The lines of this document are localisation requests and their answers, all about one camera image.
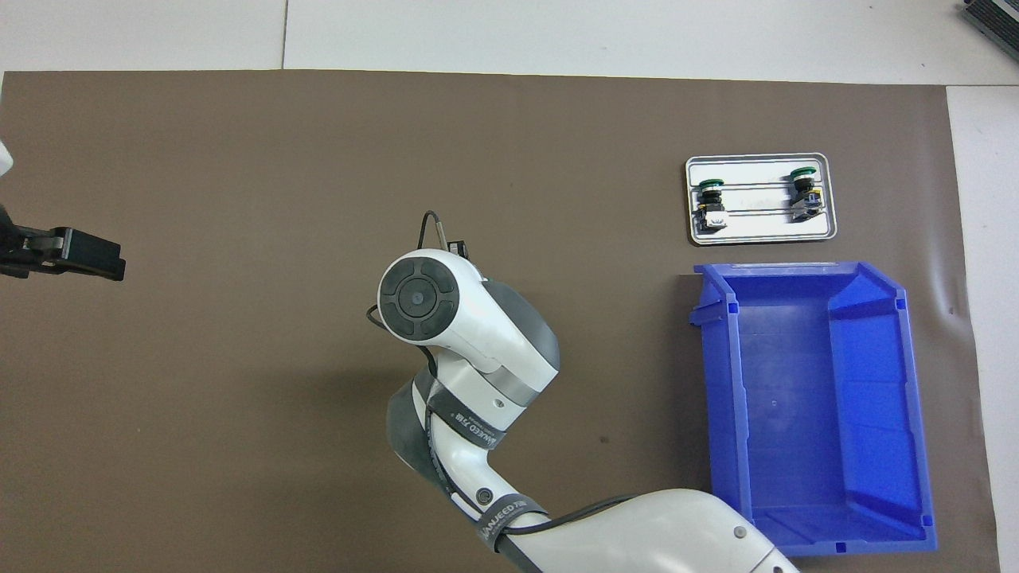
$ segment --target robotic arm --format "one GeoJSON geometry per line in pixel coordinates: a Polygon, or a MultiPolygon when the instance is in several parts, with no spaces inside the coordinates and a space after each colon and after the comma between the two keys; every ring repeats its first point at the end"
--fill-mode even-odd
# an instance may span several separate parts
{"type": "MultiPolygon", "coordinates": [[[[13,163],[0,142],[0,175],[13,163]]],[[[0,205],[0,274],[28,278],[30,272],[76,272],[123,280],[124,260],[116,243],[66,226],[43,230],[15,225],[0,205]]]]}
{"type": "Polygon", "coordinates": [[[369,311],[429,358],[389,401],[387,434],[396,455],[475,523],[489,549],[528,572],[797,571],[713,496],[621,497],[550,520],[489,467],[488,452],[558,373],[558,343],[523,297],[485,278],[438,226],[443,246],[459,254],[421,249],[419,241],[379,282],[381,322],[369,311]],[[442,351],[432,357],[428,346],[442,351]]]}

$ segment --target white robotic arm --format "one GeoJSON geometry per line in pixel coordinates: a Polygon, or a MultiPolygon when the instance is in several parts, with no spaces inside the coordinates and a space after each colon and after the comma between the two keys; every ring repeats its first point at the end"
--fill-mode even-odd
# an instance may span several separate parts
{"type": "Polygon", "coordinates": [[[797,571],[743,516],[701,491],[616,498],[549,520],[487,461],[558,373],[558,343],[541,315],[438,249],[389,265],[377,306],[379,325],[400,341],[444,349],[434,359],[425,350],[429,366],[390,400],[390,446],[522,571],[797,571]]]}
{"type": "Polygon", "coordinates": [[[11,159],[10,152],[4,147],[3,142],[0,142],[0,176],[3,176],[12,165],[14,165],[14,160],[11,159]]]}

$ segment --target black circular joint cover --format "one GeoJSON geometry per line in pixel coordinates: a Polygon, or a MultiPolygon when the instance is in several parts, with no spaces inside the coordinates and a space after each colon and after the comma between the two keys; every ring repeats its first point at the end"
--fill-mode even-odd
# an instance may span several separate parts
{"type": "Polygon", "coordinates": [[[431,281],[415,277],[404,282],[397,289],[399,291],[399,295],[397,295],[399,310],[404,311],[404,314],[421,318],[435,308],[435,298],[438,293],[435,291],[435,287],[432,287],[431,281]]]}
{"type": "Polygon", "coordinates": [[[379,287],[382,320],[409,341],[427,341],[442,333],[459,307],[460,289],[452,272],[428,257],[394,264],[379,287]]]}

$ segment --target white floor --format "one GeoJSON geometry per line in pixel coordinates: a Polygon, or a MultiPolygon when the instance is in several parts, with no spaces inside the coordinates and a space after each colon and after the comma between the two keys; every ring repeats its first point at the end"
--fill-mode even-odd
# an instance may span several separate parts
{"type": "Polygon", "coordinates": [[[3,0],[0,73],[342,68],[949,89],[1002,570],[1019,572],[1019,62],[961,0],[3,0]]]}

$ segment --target metal tray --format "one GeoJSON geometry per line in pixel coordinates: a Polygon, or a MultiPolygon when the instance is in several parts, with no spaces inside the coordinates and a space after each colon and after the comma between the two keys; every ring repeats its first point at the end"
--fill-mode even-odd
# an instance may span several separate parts
{"type": "Polygon", "coordinates": [[[789,243],[823,241],[835,237],[835,201],[827,158],[820,153],[765,155],[703,155],[687,161],[687,219],[690,237],[698,245],[789,243]],[[790,203],[796,192],[790,172],[814,167],[814,187],[821,190],[823,212],[796,221],[790,203]],[[713,232],[698,225],[700,204],[697,185],[718,178],[729,224],[713,232]]]}

